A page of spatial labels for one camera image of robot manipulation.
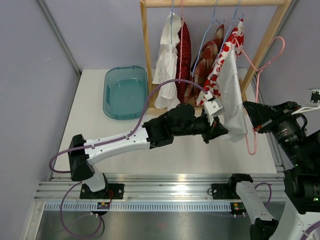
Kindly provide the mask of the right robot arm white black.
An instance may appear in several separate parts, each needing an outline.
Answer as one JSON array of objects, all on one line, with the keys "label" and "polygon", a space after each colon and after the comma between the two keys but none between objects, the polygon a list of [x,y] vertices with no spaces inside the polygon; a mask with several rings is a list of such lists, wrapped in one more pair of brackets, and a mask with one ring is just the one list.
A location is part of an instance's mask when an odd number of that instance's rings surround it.
[{"label": "right robot arm white black", "polygon": [[227,193],[244,204],[250,239],[308,240],[320,227],[320,132],[306,135],[308,120],[296,102],[271,106],[245,101],[243,106],[253,130],[271,133],[293,167],[284,172],[286,197],[280,220],[268,212],[250,175],[232,174]]}]

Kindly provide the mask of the wooden clothes rack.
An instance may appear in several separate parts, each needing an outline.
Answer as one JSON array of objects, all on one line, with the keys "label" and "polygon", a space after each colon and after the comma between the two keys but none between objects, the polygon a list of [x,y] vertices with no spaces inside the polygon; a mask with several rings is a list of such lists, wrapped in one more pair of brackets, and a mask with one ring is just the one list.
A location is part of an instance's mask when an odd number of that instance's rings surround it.
[{"label": "wooden clothes rack", "polygon": [[140,13],[142,23],[142,33],[145,48],[145,59],[146,69],[148,77],[148,90],[152,91],[155,89],[155,85],[152,84],[152,58],[149,41],[149,30],[148,30],[148,8],[171,8],[171,7],[186,7],[186,8],[197,8],[197,7],[258,7],[258,6],[277,6],[272,19],[267,27],[267,30],[259,44],[259,47],[254,55],[252,63],[255,67],[260,66],[263,58],[266,56],[267,50],[270,48],[277,31],[287,13],[290,5],[290,0],[141,0]]}]

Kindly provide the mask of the light blue hanger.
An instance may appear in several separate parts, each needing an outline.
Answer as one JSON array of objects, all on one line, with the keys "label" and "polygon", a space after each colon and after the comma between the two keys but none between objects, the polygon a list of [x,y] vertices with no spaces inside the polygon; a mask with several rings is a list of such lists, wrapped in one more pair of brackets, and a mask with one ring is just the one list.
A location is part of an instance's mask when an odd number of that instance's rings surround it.
[{"label": "light blue hanger", "polygon": [[238,1],[237,1],[237,5],[236,5],[235,10],[234,10],[234,14],[233,14],[233,17],[232,17],[232,21],[231,21],[231,23],[230,23],[230,26],[229,26],[226,34],[224,35],[223,42],[222,42],[222,44],[221,44],[221,48],[220,48],[220,50],[219,50],[219,53],[218,53],[217,56],[216,56],[216,59],[215,59],[214,63],[217,63],[217,62],[218,62],[219,57],[220,57],[220,54],[221,54],[222,51],[223,51],[224,43],[227,41],[228,36],[229,36],[229,34],[231,33],[232,27],[233,27],[233,25],[234,25],[234,23],[235,23],[235,21],[236,21],[237,12],[238,12],[238,9],[239,9],[239,7],[240,7],[241,2],[242,2],[242,0],[238,0]]},{"label": "light blue hanger", "polygon": [[195,69],[196,69],[197,63],[199,62],[201,51],[202,51],[202,48],[203,48],[204,41],[206,39],[207,33],[209,32],[209,30],[211,29],[211,27],[212,27],[212,25],[214,23],[218,23],[219,25],[225,23],[224,19],[221,20],[221,21],[216,19],[216,9],[217,9],[218,3],[219,3],[219,0],[216,0],[215,3],[214,3],[214,6],[213,6],[213,11],[212,11],[212,17],[211,17],[210,24],[208,25],[207,29],[205,30],[205,32],[203,34],[203,37],[202,37],[202,40],[201,40],[201,44],[200,44],[200,47],[199,47],[199,50],[198,50],[198,53],[197,53],[197,56],[196,56],[196,60],[195,60],[195,63],[193,65],[193,67],[192,67],[192,72],[191,72],[191,76],[192,77],[195,74]]},{"label": "light blue hanger", "polygon": [[174,0],[171,0],[170,10],[170,44],[173,45],[173,13],[174,13]]}]

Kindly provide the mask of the teal plastic basin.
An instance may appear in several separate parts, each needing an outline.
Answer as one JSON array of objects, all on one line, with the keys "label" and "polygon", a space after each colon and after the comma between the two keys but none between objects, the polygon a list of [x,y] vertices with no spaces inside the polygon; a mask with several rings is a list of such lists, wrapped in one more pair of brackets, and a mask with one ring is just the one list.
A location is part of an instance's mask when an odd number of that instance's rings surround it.
[{"label": "teal plastic basin", "polygon": [[104,77],[102,110],[114,120],[138,119],[148,95],[148,77],[144,68],[115,67]]}]

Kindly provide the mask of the pink hanger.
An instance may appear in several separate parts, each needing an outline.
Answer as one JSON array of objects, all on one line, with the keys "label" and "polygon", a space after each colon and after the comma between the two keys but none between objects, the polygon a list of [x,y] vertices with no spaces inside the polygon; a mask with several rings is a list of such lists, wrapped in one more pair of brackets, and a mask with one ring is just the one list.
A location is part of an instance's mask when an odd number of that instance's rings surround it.
[{"label": "pink hanger", "polygon": [[184,18],[184,1],[181,0],[180,1],[180,21],[181,21],[181,26],[180,26],[180,46],[178,49],[178,59],[177,59],[177,63],[178,63],[178,78],[180,80],[183,80],[183,76],[182,76],[182,55],[183,55],[183,35],[184,35],[184,24],[185,24],[185,18]]},{"label": "pink hanger", "polygon": [[[285,49],[285,45],[286,45],[286,42],[285,42],[285,39],[281,36],[276,36],[274,37],[272,40],[271,40],[271,43],[268,45],[269,47],[276,41],[276,40],[280,40],[281,43],[282,43],[282,47],[281,47],[281,50],[279,51],[279,53],[274,57],[272,58],[270,61],[268,61],[265,65],[263,65],[262,67],[260,68],[257,68],[253,63],[252,61],[250,60],[250,58],[247,56],[246,52],[243,50],[243,47],[240,46],[238,40],[234,40],[235,44],[237,47],[239,47],[240,51],[243,53],[243,55],[245,56],[245,58],[247,59],[247,61],[250,63],[250,66],[253,67],[253,69],[256,71],[257,73],[257,76],[256,76],[256,91],[255,91],[255,102],[258,103],[258,100],[259,100],[259,88],[260,88],[260,75],[261,73],[272,63],[274,62],[277,58],[279,58],[284,49]],[[253,140],[254,140],[254,150],[253,152],[251,152],[250,150],[250,144],[249,144],[249,140],[248,140],[248,135],[245,136],[245,141],[246,141],[246,146],[247,146],[247,151],[248,151],[248,154],[250,156],[254,156],[257,152],[257,134],[256,134],[256,131],[255,131],[255,128],[252,127],[252,132],[253,132]]]}]

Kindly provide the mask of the red plaid garment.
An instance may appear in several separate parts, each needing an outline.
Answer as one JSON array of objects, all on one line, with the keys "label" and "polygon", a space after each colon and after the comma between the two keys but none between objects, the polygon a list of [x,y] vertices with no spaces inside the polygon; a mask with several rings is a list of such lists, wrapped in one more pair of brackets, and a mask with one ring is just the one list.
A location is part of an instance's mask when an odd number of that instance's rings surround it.
[{"label": "red plaid garment", "polygon": [[214,35],[200,50],[199,59],[195,59],[193,64],[189,64],[190,76],[187,80],[197,83],[204,87],[206,79],[211,71],[211,67],[220,52],[225,35],[225,25],[221,24]]}]

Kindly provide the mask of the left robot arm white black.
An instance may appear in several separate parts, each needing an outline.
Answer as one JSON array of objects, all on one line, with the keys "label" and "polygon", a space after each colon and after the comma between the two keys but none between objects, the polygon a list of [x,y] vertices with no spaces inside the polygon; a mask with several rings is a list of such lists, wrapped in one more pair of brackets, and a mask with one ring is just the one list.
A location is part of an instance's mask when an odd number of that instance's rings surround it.
[{"label": "left robot arm white black", "polygon": [[175,137],[202,136],[207,144],[229,131],[220,123],[225,108],[218,100],[206,102],[200,116],[188,103],[153,118],[130,132],[99,139],[84,139],[82,134],[72,137],[68,161],[71,180],[83,182],[98,199],[107,196],[107,178],[94,166],[102,160],[136,150],[151,150],[173,143]]}]

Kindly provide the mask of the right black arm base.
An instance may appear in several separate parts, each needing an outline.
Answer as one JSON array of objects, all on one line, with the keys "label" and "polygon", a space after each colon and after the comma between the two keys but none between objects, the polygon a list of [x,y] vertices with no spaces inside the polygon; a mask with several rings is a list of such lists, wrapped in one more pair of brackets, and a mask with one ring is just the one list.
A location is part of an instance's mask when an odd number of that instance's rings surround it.
[{"label": "right black arm base", "polygon": [[212,198],[214,200],[239,200],[236,190],[227,183],[213,183],[211,185]]}]

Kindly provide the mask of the aluminium mounting rail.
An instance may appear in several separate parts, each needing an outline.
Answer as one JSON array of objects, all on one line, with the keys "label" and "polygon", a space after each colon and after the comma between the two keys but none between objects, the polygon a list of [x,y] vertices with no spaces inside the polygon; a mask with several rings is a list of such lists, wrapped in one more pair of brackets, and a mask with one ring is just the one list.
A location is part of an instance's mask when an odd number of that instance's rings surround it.
[{"label": "aluminium mounting rail", "polygon": [[[211,201],[207,190],[212,184],[225,184],[230,175],[221,174],[167,174],[167,175],[134,175],[134,174],[107,174],[110,184],[123,184],[125,202],[205,202]],[[267,200],[271,196],[273,202],[282,202],[285,199],[284,174],[263,173],[252,174],[255,184],[266,182],[271,187],[260,186],[258,195]],[[74,185],[68,177],[56,175],[51,181],[42,181],[38,184],[34,200],[59,201],[67,190]]]}]

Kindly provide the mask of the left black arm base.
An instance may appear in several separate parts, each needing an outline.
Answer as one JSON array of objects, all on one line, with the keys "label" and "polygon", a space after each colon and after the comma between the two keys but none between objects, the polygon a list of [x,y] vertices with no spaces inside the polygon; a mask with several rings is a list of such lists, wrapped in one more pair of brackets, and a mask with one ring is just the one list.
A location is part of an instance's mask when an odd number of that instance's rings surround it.
[{"label": "left black arm base", "polygon": [[109,183],[106,189],[92,192],[86,184],[82,184],[79,198],[83,200],[122,200],[125,185],[122,183]]}]

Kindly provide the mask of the white red poppy skirt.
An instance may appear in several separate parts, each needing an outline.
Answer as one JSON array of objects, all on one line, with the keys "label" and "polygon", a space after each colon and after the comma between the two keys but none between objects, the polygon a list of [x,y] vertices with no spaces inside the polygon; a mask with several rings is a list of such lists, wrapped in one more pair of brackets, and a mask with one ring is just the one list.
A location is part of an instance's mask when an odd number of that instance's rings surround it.
[{"label": "white red poppy skirt", "polygon": [[224,63],[228,53],[231,50],[235,50],[236,58],[241,55],[240,48],[236,46],[234,40],[238,40],[240,46],[244,44],[244,19],[241,18],[239,23],[233,30],[230,32],[226,42],[223,45],[223,50],[219,55],[219,59],[217,63],[213,62],[213,65],[210,69],[210,73],[205,81],[204,89],[208,92],[210,91],[212,95],[217,98],[220,96],[219,86],[217,83],[218,76],[220,74],[222,64]]}]

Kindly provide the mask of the dark red dotted garment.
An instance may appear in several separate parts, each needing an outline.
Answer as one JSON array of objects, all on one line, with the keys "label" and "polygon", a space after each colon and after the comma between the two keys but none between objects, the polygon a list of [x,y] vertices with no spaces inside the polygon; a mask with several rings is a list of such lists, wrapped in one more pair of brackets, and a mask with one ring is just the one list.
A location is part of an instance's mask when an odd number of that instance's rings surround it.
[{"label": "dark red dotted garment", "polygon": [[[180,48],[180,42],[177,44],[177,65],[176,65],[176,79],[179,79],[179,72],[177,70],[178,64],[178,49]],[[191,38],[189,29],[186,23],[183,26],[183,47],[182,47],[182,77],[184,80],[190,79],[190,69],[191,69],[191,60],[192,60],[192,50],[191,50]]]}]

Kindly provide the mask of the white ruffled garment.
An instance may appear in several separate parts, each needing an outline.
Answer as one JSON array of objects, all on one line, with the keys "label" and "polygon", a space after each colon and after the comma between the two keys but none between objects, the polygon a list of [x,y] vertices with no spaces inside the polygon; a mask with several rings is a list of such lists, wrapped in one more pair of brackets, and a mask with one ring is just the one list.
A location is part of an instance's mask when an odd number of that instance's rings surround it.
[{"label": "white ruffled garment", "polygon": [[[173,13],[173,45],[171,45],[170,15],[171,13],[167,17],[160,38],[158,59],[152,80],[152,83],[156,85],[176,78],[178,59],[176,47],[180,42],[178,33],[181,29],[181,19]],[[160,88],[154,106],[158,109],[170,110],[179,103],[176,84],[170,82]]]}]

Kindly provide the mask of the plain white skirt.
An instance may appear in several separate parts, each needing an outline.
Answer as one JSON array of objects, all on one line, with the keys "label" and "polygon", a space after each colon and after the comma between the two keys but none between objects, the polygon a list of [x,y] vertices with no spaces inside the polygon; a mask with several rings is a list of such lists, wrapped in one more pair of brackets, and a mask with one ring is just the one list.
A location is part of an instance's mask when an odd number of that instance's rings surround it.
[{"label": "plain white skirt", "polygon": [[217,78],[220,100],[225,109],[223,126],[228,130],[222,138],[233,143],[242,140],[248,133],[236,60],[235,51],[232,49],[226,56]]}]

